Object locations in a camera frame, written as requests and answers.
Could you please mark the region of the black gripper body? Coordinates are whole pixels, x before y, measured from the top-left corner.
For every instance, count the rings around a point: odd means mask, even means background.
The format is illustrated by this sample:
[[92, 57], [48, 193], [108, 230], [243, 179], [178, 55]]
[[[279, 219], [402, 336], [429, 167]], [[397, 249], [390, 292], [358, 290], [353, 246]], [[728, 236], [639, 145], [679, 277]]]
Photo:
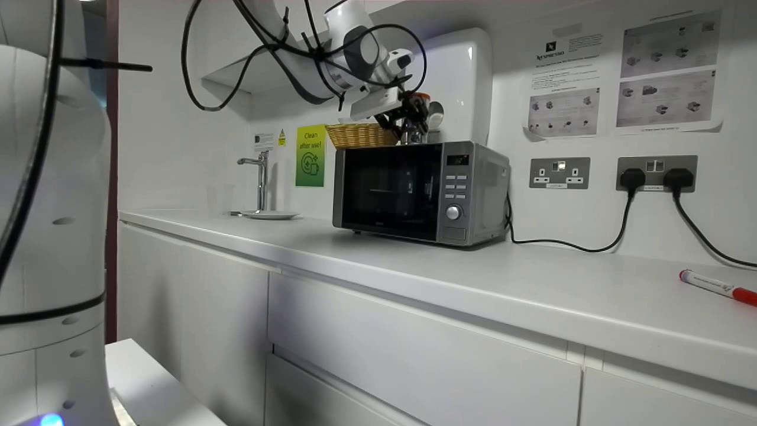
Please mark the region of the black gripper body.
[[397, 108], [377, 115], [378, 126], [386, 129], [422, 132], [438, 129], [444, 120], [444, 106], [425, 93], [402, 94]]

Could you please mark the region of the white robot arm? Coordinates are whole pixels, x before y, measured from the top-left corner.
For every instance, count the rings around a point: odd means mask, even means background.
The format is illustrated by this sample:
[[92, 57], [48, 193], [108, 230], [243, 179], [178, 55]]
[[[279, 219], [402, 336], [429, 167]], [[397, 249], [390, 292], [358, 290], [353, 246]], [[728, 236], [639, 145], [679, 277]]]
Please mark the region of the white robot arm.
[[422, 98], [429, 55], [411, 29], [377, 23], [359, 0], [335, 0], [322, 16], [315, 16], [313, 0], [303, 0], [307, 29], [296, 36], [289, 11], [277, 10], [275, 0], [232, 5], [257, 44], [241, 59], [232, 90], [218, 103], [192, 97], [200, 110], [223, 110], [241, 90], [250, 63], [269, 57], [309, 103], [349, 103], [353, 117], [373, 117], [397, 134], [407, 128], [429, 129], [429, 103]]

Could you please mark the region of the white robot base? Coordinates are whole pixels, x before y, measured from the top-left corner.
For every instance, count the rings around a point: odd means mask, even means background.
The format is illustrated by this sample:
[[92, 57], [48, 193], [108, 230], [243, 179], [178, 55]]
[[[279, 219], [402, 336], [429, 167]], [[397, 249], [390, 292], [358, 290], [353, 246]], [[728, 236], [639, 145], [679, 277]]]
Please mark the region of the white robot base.
[[0, 426], [224, 426], [107, 337], [112, 126], [80, 0], [0, 0]]

